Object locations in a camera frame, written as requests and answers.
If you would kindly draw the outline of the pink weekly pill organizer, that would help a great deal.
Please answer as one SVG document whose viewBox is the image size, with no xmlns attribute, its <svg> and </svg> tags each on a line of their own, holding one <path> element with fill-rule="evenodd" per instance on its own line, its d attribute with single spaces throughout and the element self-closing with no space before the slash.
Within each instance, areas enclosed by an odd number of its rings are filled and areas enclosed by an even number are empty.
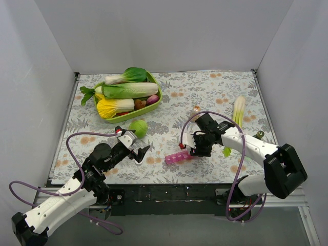
<svg viewBox="0 0 328 246">
<path fill-rule="evenodd" d="M 187 151 L 177 152 L 175 154 L 171 154 L 165 157 L 165 163 L 167 165 L 183 161 L 186 159 L 191 159 L 192 156 Z"/>
</svg>

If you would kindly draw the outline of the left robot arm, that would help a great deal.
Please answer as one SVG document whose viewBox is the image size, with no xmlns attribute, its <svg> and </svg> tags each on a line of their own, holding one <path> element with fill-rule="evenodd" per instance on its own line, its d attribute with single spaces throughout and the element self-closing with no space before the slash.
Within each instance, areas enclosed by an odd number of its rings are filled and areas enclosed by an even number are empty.
<svg viewBox="0 0 328 246">
<path fill-rule="evenodd" d="M 13 233 L 21 245 L 45 245 L 48 237 L 68 219 L 86 207 L 103 205 L 113 198 L 105 184 L 105 172 L 125 157 L 142 162 L 149 146 L 127 148 L 122 142 L 114 147 L 98 144 L 82 165 L 54 196 L 26 213 L 12 216 Z"/>
</svg>

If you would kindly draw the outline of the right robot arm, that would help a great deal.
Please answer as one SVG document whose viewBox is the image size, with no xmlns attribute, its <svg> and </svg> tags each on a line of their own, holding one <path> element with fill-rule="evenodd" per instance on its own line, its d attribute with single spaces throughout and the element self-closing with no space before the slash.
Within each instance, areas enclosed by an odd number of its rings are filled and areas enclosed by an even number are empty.
<svg viewBox="0 0 328 246">
<path fill-rule="evenodd" d="M 287 198 L 303 184 L 308 175 L 293 146 L 277 146 L 254 136 L 242 134 L 234 123 L 218 123 L 209 113 L 196 120 L 199 131 L 183 133 L 181 147 L 191 156 L 210 157 L 213 145 L 236 150 L 263 167 L 264 173 L 238 178 L 229 191 L 221 195 L 223 202 L 245 203 L 251 196 L 271 193 L 280 199 Z"/>
</svg>

